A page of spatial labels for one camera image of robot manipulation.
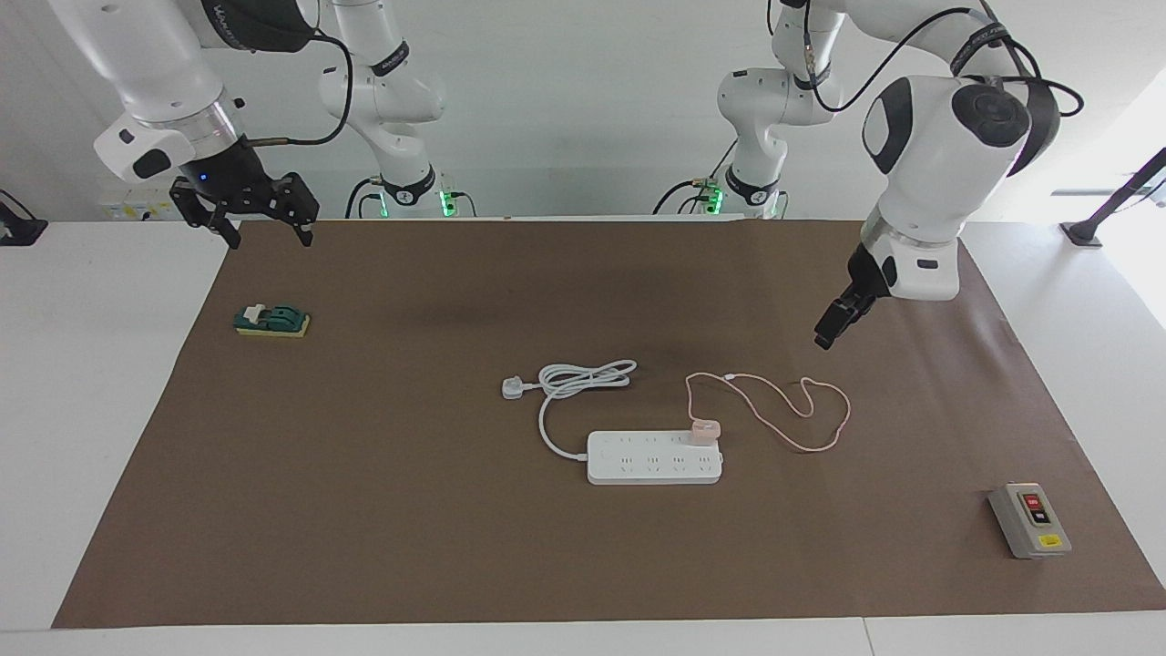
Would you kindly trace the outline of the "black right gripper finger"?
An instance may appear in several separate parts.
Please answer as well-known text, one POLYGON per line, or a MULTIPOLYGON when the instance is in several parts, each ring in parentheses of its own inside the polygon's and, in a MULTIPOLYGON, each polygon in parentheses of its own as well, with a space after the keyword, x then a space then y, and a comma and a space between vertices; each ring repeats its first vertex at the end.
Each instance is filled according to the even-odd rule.
POLYGON ((312 246, 312 224, 318 211, 318 200, 297 172, 273 182, 273 218, 289 225, 304 248, 312 246))
POLYGON ((195 190, 190 181, 174 181, 171 184, 171 200, 178 209, 180 216, 191 228, 205 228, 222 237, 231 251, 237 251, 241 245, 241 237, 234 224, 229 220, 229 212, 222 205, 210 210, 201 203, 199 193, 195 190))

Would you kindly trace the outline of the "white power strip with cord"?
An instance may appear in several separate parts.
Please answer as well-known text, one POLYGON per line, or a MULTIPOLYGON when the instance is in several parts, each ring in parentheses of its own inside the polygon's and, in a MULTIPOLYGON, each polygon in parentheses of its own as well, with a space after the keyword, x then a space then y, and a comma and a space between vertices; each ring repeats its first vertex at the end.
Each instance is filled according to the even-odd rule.
POLYGON ((586 465, 593 486, 679 486, 717 484, 723 473, 718 440, 712 446, 689 443, 690 429, 609 429, 588 435, 586 452, 569 453, 552 440, 547 415, 554 400, 582 392, 623 389, 638 368, 633 360, 586 368, 574 364, 549 364, 538 371, 538 380, 505 378, 501 397, 517 400, 525 392, 542 392, 538 408, 538 435, 549 451, 573 463, 586 465))

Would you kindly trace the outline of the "black clamp stand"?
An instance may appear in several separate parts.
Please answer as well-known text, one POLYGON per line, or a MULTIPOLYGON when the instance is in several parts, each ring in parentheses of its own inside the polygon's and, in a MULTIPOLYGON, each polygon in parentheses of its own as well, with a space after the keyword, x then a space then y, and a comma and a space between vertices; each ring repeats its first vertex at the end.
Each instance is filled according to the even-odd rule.
POLYGON ((0 246, 30 246, 49 221, 38 219, 24 203, 0 188, 0 246))

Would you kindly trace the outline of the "brown table mat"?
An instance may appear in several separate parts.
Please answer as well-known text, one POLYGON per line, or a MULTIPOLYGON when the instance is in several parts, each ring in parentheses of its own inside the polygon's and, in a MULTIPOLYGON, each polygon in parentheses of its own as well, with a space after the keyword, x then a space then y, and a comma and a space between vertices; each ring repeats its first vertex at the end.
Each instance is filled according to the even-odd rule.
POLYGON ((707 620, 1161 611, 1166 588, 965 253, 953 302, 885 299, 833 350, 845 221, 328 221, 241 228, 54 625, 707 620), (244 306, 310 315, 241 336, 244 306), (599 487, 538 435, 545 364, 635 360, 548 410, 684 429, 691 371, 838 385, 799 419, 724 385, 708 486, 599 487), (1044 486, 1073 545, 1018 559, 986 494, 1044 486))

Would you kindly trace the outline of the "white wall socket box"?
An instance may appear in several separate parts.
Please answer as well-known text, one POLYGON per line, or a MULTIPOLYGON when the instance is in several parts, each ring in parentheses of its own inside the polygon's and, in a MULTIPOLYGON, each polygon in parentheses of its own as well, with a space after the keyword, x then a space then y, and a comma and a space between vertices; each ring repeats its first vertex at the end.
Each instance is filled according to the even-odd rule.
POLYGON ((148 184, 106 184, 98 193, 98 207, 108 220, 183 221, 168 188, 148 184))

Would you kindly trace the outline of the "green knife switch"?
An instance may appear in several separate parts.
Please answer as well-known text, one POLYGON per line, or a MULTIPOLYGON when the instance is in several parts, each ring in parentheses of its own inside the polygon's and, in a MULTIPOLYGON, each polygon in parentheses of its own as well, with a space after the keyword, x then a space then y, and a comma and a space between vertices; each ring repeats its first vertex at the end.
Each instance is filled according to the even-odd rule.
POLYGON ((310 315, 288 306, 266 306, 262 303, 244 306, 233 316, 232 327, 241 336, 279 337, 279 339, 301 339, 307 336, 310 315))

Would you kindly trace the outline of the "grey on-off switch box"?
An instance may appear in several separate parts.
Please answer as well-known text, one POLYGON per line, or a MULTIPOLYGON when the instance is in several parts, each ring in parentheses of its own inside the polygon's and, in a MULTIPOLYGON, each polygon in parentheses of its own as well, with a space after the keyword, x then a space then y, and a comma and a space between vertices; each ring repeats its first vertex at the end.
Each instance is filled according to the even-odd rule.
POLYGON ((986 502, 1002 528, 1009 552, 1018 559, 1044 559, 1068 555, 1073 545, 1044 486, 1007 482, 986 494, 986 502))

